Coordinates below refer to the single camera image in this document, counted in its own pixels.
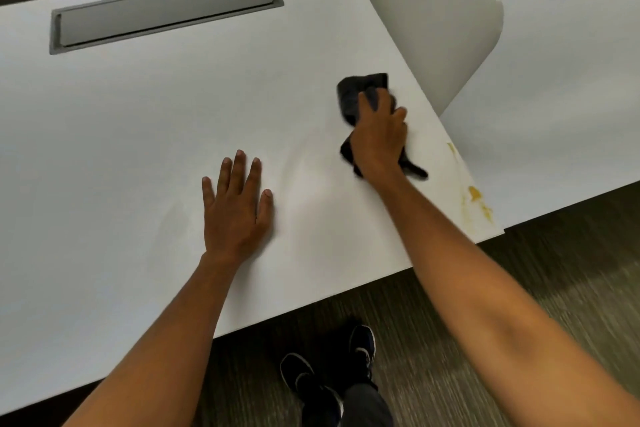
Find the yellow spill stain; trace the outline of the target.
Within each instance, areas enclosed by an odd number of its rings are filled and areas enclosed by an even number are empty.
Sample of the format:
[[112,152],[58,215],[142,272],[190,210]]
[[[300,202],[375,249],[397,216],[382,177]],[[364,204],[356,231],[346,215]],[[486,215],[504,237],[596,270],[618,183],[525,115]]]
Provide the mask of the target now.
[[462,182],[463,179],[460,177],[461,172],[465,171],[467,168],[462,158],[460,157],[458,150],[456,149],[456,147],[452,142],[447,142],[447,146],[449,147],[457,166],[456,172],[458,175],[458,180],[460,181],[461,208],[462,208],[463,215],[465,216],[465,219],[468,221],[470,220],[470,218],[468,218],[467,216],[468,204],[475,203],[477,205],[477,208],[483,214],[484,219],[487,220],[492,225],[494,225],[495,221],[493,219],[493,211],[489,206],[486,205],[484,201],[484,196],[481,193],[481,191],[478,188],[476,188],[474,185],[466,186]]

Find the person's left black shoe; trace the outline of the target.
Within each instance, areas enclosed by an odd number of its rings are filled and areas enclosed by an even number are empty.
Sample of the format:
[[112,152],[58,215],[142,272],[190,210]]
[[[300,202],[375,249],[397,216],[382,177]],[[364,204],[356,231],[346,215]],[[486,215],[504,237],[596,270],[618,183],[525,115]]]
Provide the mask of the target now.
[[279,369],[286,386],[302,403],[301,427],[340,427],[342,399],[323,383],[304,357],[287,353]]

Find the dark grey cleaning cloth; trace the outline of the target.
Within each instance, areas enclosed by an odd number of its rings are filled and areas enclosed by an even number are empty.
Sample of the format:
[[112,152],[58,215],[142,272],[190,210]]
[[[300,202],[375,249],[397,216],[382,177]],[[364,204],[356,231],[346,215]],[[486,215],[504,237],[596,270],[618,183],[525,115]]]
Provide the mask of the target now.
[[[337,97],[342,119],[351,127],[355,128],[359,119],[358,95],[364,93],[373,111],[378,110],[378,89],[389,90],[388,73],[373,73],[362,76],[347,76],[337,84]],[[426,181],[429,178],[428,172],[414,164],[406,152],[404,146],[398,158],[399,167],[405,175]]]

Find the person's right hand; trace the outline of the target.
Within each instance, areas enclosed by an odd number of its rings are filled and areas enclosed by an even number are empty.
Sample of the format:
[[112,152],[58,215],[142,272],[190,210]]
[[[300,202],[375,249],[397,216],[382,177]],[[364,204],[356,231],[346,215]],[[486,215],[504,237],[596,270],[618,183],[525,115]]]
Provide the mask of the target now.
[[358,124],[354,128],[350,137],[354,162],[373,188],[379,189],[401,174],[398,158],[406,137],[366,137],[358,135]]

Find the person's right forearm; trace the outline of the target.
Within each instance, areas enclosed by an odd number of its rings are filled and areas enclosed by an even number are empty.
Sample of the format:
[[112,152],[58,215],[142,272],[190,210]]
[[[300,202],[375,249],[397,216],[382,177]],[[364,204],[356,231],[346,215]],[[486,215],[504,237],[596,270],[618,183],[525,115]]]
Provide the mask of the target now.
[[362,174],[420,285],[485,388],[517,427],[640,427],[640,400],[396,166]]

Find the white curved divider panel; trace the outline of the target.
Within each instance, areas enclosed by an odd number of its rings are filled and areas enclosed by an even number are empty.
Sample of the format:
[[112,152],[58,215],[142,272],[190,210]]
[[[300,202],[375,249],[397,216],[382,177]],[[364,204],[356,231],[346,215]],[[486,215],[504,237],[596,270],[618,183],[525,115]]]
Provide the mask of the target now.
[[496,46],[501,0],[370,0],[437,116]]

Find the dark grey trouser leg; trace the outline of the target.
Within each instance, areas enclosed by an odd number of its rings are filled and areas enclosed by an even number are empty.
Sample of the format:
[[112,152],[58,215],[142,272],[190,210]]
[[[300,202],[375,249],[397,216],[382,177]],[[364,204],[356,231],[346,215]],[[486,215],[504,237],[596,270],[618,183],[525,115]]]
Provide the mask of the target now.
[[348,387],[343,400],[340,427],[394,427],[388,404],[372,381]]

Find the person's left forearm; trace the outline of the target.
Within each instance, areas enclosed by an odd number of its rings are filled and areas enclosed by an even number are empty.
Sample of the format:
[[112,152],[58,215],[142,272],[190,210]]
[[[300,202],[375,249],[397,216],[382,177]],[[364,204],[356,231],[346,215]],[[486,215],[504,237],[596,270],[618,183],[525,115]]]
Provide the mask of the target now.
[[189,427],[240,261],[212,252],[63,427]]

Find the person's right black shoe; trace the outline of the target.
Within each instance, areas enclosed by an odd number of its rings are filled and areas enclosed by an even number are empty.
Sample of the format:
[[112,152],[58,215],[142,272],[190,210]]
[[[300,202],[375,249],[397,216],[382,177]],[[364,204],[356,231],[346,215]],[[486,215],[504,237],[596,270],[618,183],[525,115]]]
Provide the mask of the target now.
[[348,341],[348,367],[352,384],[374,384],[372,365],[375,354],[376,340],[372,328],[362,323],[355,325]]

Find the person's left hand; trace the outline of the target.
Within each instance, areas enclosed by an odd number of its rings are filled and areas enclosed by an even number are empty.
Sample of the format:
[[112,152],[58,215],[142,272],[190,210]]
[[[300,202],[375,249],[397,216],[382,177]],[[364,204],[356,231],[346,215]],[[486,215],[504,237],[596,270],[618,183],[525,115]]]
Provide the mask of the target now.
[[216,195],[216,211],[204,217],[205,256],[216,264],[236,271],[252,259],[268,240],[272,228],[256,224],[257,207],[262,188],[262,162],[248,161],[246,180],[240,195],[231,193],[231,171],[234,158],[223,159],[217,181],[212,181]]

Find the person's black shoe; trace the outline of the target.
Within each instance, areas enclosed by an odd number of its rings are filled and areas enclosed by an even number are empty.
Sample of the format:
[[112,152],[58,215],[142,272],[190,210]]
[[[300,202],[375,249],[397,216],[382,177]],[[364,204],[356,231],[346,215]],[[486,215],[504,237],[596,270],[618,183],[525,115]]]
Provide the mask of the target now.
[[375,354],[376,340],[372,328],[362,323],[355,325],[348,341],[348,367],[352,384],[374,384],[372,365]]
[[340,427],[342,399],[323,383],[304,357],[287,353],[279,369],[286,386],[302,403],[301,427]]

